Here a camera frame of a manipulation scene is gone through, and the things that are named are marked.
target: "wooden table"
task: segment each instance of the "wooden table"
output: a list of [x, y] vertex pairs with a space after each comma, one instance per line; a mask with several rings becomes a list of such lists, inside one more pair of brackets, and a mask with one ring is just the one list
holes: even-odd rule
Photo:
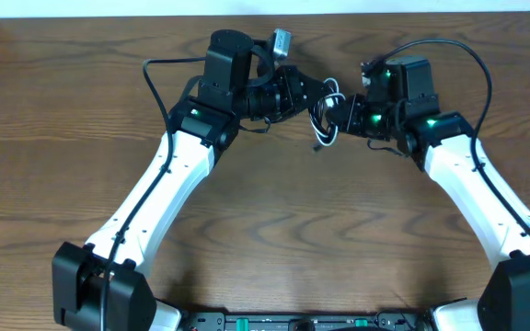
[[[216, 29], [294, 34], [291, 62], [361, 91], [359, 63], [418, 38], [461, 40], [492, 71], [481, 133], [530, 207], [530, 14], [0, 20], [0, 329], [51, 329], [51, 259], [82, 244], [149, 164], [163, 122], [146, 58], [205, 54]], [[443, 110], [475, 123], [464, 52], [427, 56]], [[200, 63], [153, 67], [168, 105]], [[307, 116], [241, 132], [188, 199], [150, 279], [157, 297], [230, 311], [362, 312], [478, 297], [490, 267], [455, 205], [409, 159], [341, 135], [313, 154]]]

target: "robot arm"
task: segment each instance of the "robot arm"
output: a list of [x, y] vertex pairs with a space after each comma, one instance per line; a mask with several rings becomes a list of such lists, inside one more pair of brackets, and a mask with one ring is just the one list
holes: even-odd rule
[[475, 157], [481, 170], [518, 214], [518, 221], [487, 185], [470, 148], [474, 130], [459, 113], [440, 111], [429, 62], [420, 56], [391, 60], [386, 56], [380, 62], [363, 65], [363, 83], [367, 95], [350, 97], [330, 108], [326, 113], [329, 124], [348, 134], [397, 140], [398, 150], [437, 182], [466, 217], [493, 270], [479, 301], [454, 302], [433, 309], [433, 328], [530, 329], [530, 211], [476, 140]]
[[[169, 131], [126, 201], [85, 246], [64, 243], [54, 256], [53, 311], [58, 324], [99, 330], [107, 321], [112, 331], [177, 327], [179, 310], [157, 302], [146, 277], [184, 201], [243, 129], [240, 120], [265, 119], [269, 128], [328, 93], [322, 82], [295, 66], [275, 68], [274, 61], [287, 56], [290, 37], [280, 29], [268, 40], [233, 30], [212, 35], [204, 74], [186, 87], [199, 83], [198, 96], [184, 95], [168, 116], [165, 112]], [[259, 57], [258, 78], [249, 80], [252, 55]], [[113, 277], [106, 282], [109, 274]], [[107, 306], [101, 299], [104, 292]]]
[[[114, 263], [120, 265], [129, 259], [135, 264], [134, 270], [147, 278], [150, 276], [156, 251], [183, 202], [202, 179], [210, 174], [214, 165], [213, 146], [202, 145], [201, 138], [177, 131], [173, 135], [173, 142], [175, 148], [170, 173], [161, 178], [134, 216], [114, 259]], [[87, 239], [86, 245], [94, 247], [94, 255], [108, 258], [116, 233], [165, 163], [167, 149], [165, 134], [153, 161], [128, 198], [101, 229]]]
[[[530, 255], [530, 237], [516, 223], [486, 186], [471, 160], [469, 140], [465, 134], [441, 140], [427, 150], [424, 170], [447, 192], [478, 237], [492, 270], [519, 250]], [[514, 194], [478, 141], [478, 156], [496, 188], [530, 227], [530, 211]]]

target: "black cable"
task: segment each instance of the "black cable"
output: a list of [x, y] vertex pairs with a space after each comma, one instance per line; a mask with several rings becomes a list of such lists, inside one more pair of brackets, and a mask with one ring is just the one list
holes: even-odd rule
[[406, 99], [401, 98], [394, 106], [394, 125], [396, 125], [396, 130], [398, 132], [402, 131], [400, 128], [400, 107], [404, 101], [406, 101]]
[[269, 132], [269, 129], [271, 128], [271, 120], [268, 117], [264, 117], [263, 120], [265, 121], [265, 124], [267, 124], [267, 128], [265, 129], [247, 129], [242, 125], [239, 125], [238, 128], [242, 131], [247, 131], [247, 132], [267, 133]]
[[460, 47], [464, 49], [469, 55], [471, 55], [474, 60], [478, 63], [479, 67], [484, 72], [484, 75], [486, 76], [486, 83], [488, 85], [488, 94], [486, 96], [486, 104], [484, 105], [484, 109], [482, 110], [482, 114], [479, 117], [478, 123], [476, 124], [476, 128], [474, 129], [474, 133], [471, 136], [471, 141], [469, 143], [469, 150], [472, 156], [472, 159], [474, 161], [474, 166], [476, 167], [475, 170], [479, 172], [482, 179], [484, 179], [484, 182], [488, 186], [488, 188], [492, 191], [492, 193], [498, 198], [498, 200], [501, 202], [502, 206], [512, 215], [512, 217], [516, 220], [516, 222], [523, 228], [524, 233], [528, 234], [530, 236], [530, 227], [527, 225], [525, 221], [521, 218], [521, 216], [516, 212], [511, 206], [511, 204], [502, 196], [502, 194], [498, 191], [496, 186], [492, 183], [488, 175], [486, 174], [486, 171], [484, 171], [483, 164], [480, 163], [478, 158], [478, 152], [476, 150], [476, 144], [478, 141], [478, 133], [481, 129], [482, 123], [484, 122], [484, 119], [486, 119], [486, 114], [488, 113], [488, 109], [490, 108], [490, 102], [492, 100], [492, 79], [490, 76], [490, 70], [488, 70], [488, 67], [486, 64], [482, 61], [482, 59], [479, 58], [478, 54], [475, 53], [469, 46], [464, 44], [463, 42], [456, 41], [456, 40], [447, 40], [447, 39], [426, 39], [426, 40], [416, 40], [413, 42], [409, 42], [405, 45], [402, 45], [395, 50], [389, 52], [388, 54], [382, 55], [379, 58], [376, 58], [371, 63], [368, 63], [366, 65], [365, 71], [367, 73], [373, 71], [375, 67], [379, 63], [384, 63], [388, 58], [396, 55], [397, 53], [404, 51], [410, 47], [421, 45], [421, 44], [428, 44], [428, 43], [444, 43], [444, 44], [450, 44], [455, 45], [457, 47]]
[[398, 156], [407, 157], [406, 155], [402, 154], [401, 152], [395, 150], [392, 147], [373, 147], [371, 138], [367, 140], [367, 147], [369, 147], [369, 149], [372, 150], [372, 151], [388, 151], [388, 152], [390, 152], [392, 154], [395, 154], [395, 155], [398, 155]]
[[[336, 93], [332, 87], [330, 87], [330, 91]], [[334, 131], [338, 129], [336, 125], [329, 125], [326, 129], [322, 126], [322, 119], [324, 117], [323, 108], [326, 106], [327, 98], [331, 98], [335, 105], [339, 104], [338, 96], [322, 97], [315, 105], [308, 108], [308, 113], [310, 114], [312, 124], [316, 127], [316, 130], [327, 135], [327, 138], [325, 138], [317, 134], [324, 143], [330, 143], [333, 139]]]
[[202, 75], [197, 75], [197, 76], [193, 76], [192, 78], [190, 78], [190, 80], [185, 85], [185, 87], [183, 87], [183, 92], [181, 92], [181, 97], [179, 97], [179, 102], [185, 100], [185, 98], [190, 95], [193, 87], [195, 87], [202, 78], [203, 78]]
[[158, 107], [161, 109], [161, 115], [163, 115], [163, 120], [165, 121], [166, 128], [168, 128], [169, 116], [167, 114], [167, 109], [165, 108], [165, 105], [163, 105], [163, 101], [161, 100], [161, 97], [158, 95], [158, 92], [156, 92], [155, 85], [151, 81], [151, 78], [148, 76], [148, 64], [152, 64], [152, 63], [192, 63], [192, 62], [200, 62], [200, 61], [205, 61], [205, 60], [206, 60], [205, 57], [199, 57], [199, 58], [186, 58], [186, 59], [149, 59], [143, 62], [144, 80], [146, 80], [148, 87], [151, 89], [151, 92], [153, 92], [153, 96], [155, 97]]
[[109, 274], [111, 273], [111, 266], [113, 264], [114, 259], [116, 258], [116, 254], [118, 252], [118, 247], [120, 246], [120, 243], [122, 240], [124, 240], [124, 236], [126, 235], [126, 231], [128, 230], [128, 227], [130, 226], [130, 223], [133, 221], [134, 216], [136, 213], [141, 209], [144, 202], [150, 196], [151, 192], [153, 192], [153, 189], [155, 189], [156, 185], [161, 181], [161, 178], [165, 175], [165, 173], [170, 173], [168, 170], [171, 160], [173, 159], [173, 132], [169, 129], [168, 125], [168, 114], [167, 110], [165, 109], [165, 105], [163, 104], [163, 100], [161, 100], [161, 96], [158, 95], [158, 92], [156, 92], [155, 85], [151, 81], [151, 78], [148, 75], [148, 64], [151, 63], [191, 63], [191, 62], [198, 62], [203, 61], [205, 58], [189, 58], [189, 59], [173, 59], [173, 60], [159, 60], [159, 59], [151, 59], [146, 60], [143, 63], [143, 75], [144, 79], [146, 80], [146, 83], [148, 84], [148, 87], [151, 89], [151, 92], [153, 92], [153, 96], [155, 96], [156, 103], [158, 104], [159, 108], [161, 109], [161, 114], [163, 115], [163, 119], [165, 120], [165, 133], [167, 134], [167, 143], [168, 143], [168, 151], [167, 151], [167, 159], [165, 160], [165, 163], [161, 166], [158, 175], [156, 175], [155, 179], [151, 183], [151, 185], [146, 189], [143, 196], [136, 202], [136, 205], [124, 221], [124, 224], [121, 226], [120, 230], [116, 233], [114, 238], [114, 243], [111, 245], [111, 250], [109, 251], [108, 260], [106, 261], [106, 266], [104, 268], [104, 275], [103, 275], [103, 284], [101, 286], [101, 301], [99, 303], [99, 329], [101, 331], [106, 331], [106, 314], [108, 310], [108, 294], [109, 294]]
[[259, 45], [253, 46], [250, 51], [257, 55], [265, 63], [265, 65], [267, 65], [267, 73], [258, 78], [249, 79], [247, 82], [247, 87], [262, 86], [273, 78], [273, 74], [275, 73], [275, 62], [271, 56]]
[[384, 309], [384, 310], [377, 312], [377, 314], [375, 314], [374, 321], [373, 321], [374, 324], [377, 325], [377, 327], [382, 327], [379, 325], [379, 316], [381, 314], [386, 314], [386, 313], [401, 314], [402, 318], [404, 318], [404, 322], [408, 325], [410, 331], [416, 331], [416, 327], [412, 326], [412, 324], [409, 322], [409, 319], [406, 318], [404, 313], [398, 309]]

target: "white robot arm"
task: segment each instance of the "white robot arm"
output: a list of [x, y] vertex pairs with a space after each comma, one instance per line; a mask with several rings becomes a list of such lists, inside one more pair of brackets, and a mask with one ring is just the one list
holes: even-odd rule
[[[429, 147], [425, 171], [447, 192], [464, 215], [494, 270], [499, 263], [510, 259], [514, 251], [530, 256], [530, 237], [475, 171], [469, 141], [470, 138], [464, 134], [444, 139], [436, 147]], [[530, 227], [530, 211], [496, 171], [479, 141], [477, 151], [488, 177]], [[437, 307], [433, 319], [439, 331], [482, 331], [478, 300]]]
[[[177, 131], [173, 134], [173, 142], [170, 173], [161, 178], [143, 207], [134, 216], [114, 258], [114, 263], [117, 264], [123, 264], [127, 258], [130, 259], [136, 265], [135, 270], [147, 278], [150, 276], [156, 251], [183, 202], [202, 179], [210, 174], [214, 165], [213, 147], [202, 145], [201, 138]], [[165, 163], [167, 150], [168, 139], [165, 134], [153, 161], [128, 198], [101, 229], [87, 239], [86, 245], [94, 246], [93, 254], [108, 258], [116, 233], [159, 173]]]

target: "circuit board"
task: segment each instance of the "circuit board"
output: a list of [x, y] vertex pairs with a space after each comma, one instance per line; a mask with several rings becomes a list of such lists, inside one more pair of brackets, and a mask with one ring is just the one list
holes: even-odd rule
[[381, 313], [362, 315], [314, 314], [222, 314], [189, 313], [183, 316], [178, 331], [294, 331], [299, 324], [312, 322], [310, 330], [332, 331], [355, 326], [411, 331], [419, 314]]

